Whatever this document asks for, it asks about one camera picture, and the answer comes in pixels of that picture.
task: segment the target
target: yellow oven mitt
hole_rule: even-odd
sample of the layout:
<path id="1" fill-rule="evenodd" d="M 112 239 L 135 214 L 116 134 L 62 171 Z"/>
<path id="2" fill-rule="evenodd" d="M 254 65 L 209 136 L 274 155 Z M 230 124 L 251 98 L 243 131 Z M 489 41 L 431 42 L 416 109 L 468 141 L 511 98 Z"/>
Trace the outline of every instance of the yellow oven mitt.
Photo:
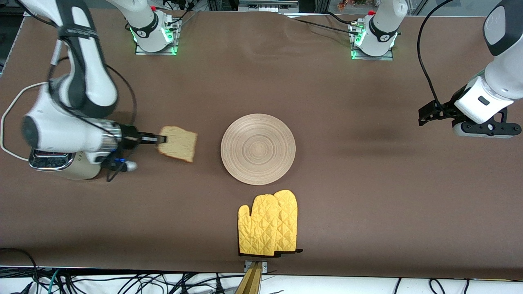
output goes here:
<path id="1" fill-rule="evenodd" d="M 276 248 L 279 206 L 273 195 L 254 198 L 252 213 L 249 206 L 238 210 L 238 243 L 240 255 L 273 256 Z"/>
<path id="2" fill-rule="evenodd" d="M 296 234 L 298 233 L 298 203 L 289 190 L 274 193 L 278 201 L 278 230 L 275 251 L 295 252 Z"/>

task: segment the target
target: round wooden plate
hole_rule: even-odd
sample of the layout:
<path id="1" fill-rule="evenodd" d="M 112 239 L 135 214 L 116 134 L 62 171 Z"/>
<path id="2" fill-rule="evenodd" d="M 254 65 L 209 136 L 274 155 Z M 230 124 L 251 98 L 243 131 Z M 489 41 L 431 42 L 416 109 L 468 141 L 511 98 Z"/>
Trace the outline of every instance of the round wooden plate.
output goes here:
<path id="1" fill-rule="evenodd" d="M 237 119 L 225 131 L 222 161 L 237 180 L 266 185 L 281 178 L 291 167 L 296 143 L 291 130 L 279 119 L 251 114 Z"/>

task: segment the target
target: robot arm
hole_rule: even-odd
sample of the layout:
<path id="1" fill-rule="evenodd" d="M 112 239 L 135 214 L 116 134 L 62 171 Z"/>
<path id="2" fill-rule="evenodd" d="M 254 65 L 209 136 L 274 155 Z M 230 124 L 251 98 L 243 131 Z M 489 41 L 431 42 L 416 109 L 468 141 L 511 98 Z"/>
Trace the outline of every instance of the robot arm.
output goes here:
<path id="1" fill-rule="evenodd" d="M 136 43 L 147 52 L 163 50 L 174 41 L 168 30 L 173 18 L 160 10 L 153 11 L 147 0 L 107 0 L 122 12 L 131 26 Z"/>
<path id="2" fill-rule="evenodd" d="M 101 119 L 115 109 L 118 93 L 106 71 L 98 34 L 83 1 L 21 2 L 54 22 L 71 62 L 69 74 L 41 86 L 35 105 L 24 116 L 22 133 L 31 147 L 56 153 L 83 151 L 90 163 L 100 164 L 115 150 L 166 140 L 138 132 L 134 126 Z"/>
<path id="3" fill-rule="evenodd" d="M 71 72 L 55 86 L 59 100 L 80 114 L 103 118 L 116 107 L 118 93 L 105 67 L 98 34 L 83 1 L 21 0 L 30 11 L 51 19 L 67 45 Z"/>
<path id="4" fill-rule="evenodd" d="M 394 45 L 397 30 L 407 15 L 405 0 L 383 0 L 375 15 L 367 15 L 358 22 L 363 23 L 363 32 L 355 45 L 369 56 L 382 56 Z"/>
<path id="5" fill-rule="evenodd" d="M 435 101 L 419 110 L 419 125 L 453 118 L 456 135 L 510 138 L 521 127 L 508 123 L 506 107 L 523 97 L 523 2 L 502 0 L 487 16 L 483 36 L 494 56 L 484 70 L 440 106 Z M 502 114 L 501 121 L 494 115 Z"/>

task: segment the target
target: white cable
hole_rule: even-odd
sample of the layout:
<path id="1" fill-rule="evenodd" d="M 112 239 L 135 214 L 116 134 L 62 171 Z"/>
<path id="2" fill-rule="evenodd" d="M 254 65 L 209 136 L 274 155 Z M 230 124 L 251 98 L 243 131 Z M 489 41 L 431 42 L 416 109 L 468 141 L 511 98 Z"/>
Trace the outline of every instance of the white cable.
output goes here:
<path id="1" fill-rule="evenodd" d="M 9 105 L 9 107 L 7 107 L 7 110 L 4 112 L 4 115 L 2 115 L 2 121 L 0 122 L 0 146 L 2 147 L 2 150 L 4 150 L 5 152 L 7 152 L 8 154 L 18 158 L 18 159 L 21 159 L 21 160 L 24 160 L 24 161 L 29 161 L 27 158 L 23 158 L 22 156 L 19 156 L 11 151 L 9 151 L 7 148 L 5 148 L 4 146 L 4 122 L 5 122 L 5 117 L 9 114 L 9 112 L 11 111 L 11 109 L 13 108 L 13 106 L 15 105 L 16 101 L 18 101 L 18 98 L 20 98 L 20 96 L 22 96 L 22 94 L 31 89 L 31 88 L 34 88 L 34 87 L 37 87 L 37 86 L 40 86 L 40 85 L 43 85 L 43 84 L 47 84 L 47 82 L 41 82 L 41 83 L 38 83 L 38 84 L 34 84 L 34 85 L 30 85 L 30 86 L 27 86 L 25 88 L 23 88 L 20 93 L 18 93 L 18 95 L 16 95 L 15 99 L 13 99 L 13 102 L 11 102 L 11 104 Z"/>

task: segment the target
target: brown table surface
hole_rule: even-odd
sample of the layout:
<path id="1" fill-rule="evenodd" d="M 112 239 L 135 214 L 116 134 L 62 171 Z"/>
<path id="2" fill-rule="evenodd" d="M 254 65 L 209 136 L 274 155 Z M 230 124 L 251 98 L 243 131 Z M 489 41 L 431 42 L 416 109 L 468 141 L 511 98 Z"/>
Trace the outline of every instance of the brown table surface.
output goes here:
<path id="1" fill-rule="evenodd" d="M 138 128 L 197 132 L 195 162 L 145 145 L 135 172 L 75 182 L 0 152 L 2 247 L 24 248 L 40 265 L 241 272 L 238 208 L 289 189 L 304 251 L 271 259 L 279 274 L 522 277 L 523 135 L 461 138 L 450 120 L 418 126 L 418 108 L 432 100 L 416 58 L 422 18 L 403 21 L 393 62 L 375 62 L 351 60 L 343 33 L 275 13 L 200 13 L 183 27 L 178 56 L 135 56 L 121 14 L 92 12 L 107 63 L 138 96 Z M 482 23 L 427 24 L 423 57 L 442 101 L 492 59 Z M 45 79 L 55 36 L 26 20 L 0 79 L 0 109 Z M 113 117 L 124 122 L 130 95 L 114 79 Z M 6 145 L 18 154 L 29 152 L 19 128 L 36 94 L 6 120 Z M 297 144 L 290 171 L 266 186 L 235 180 L 220 158 L 226 128 L 257 112 L 285 122 Z M 523 103 L 509 114 L 523 123 Z"/>

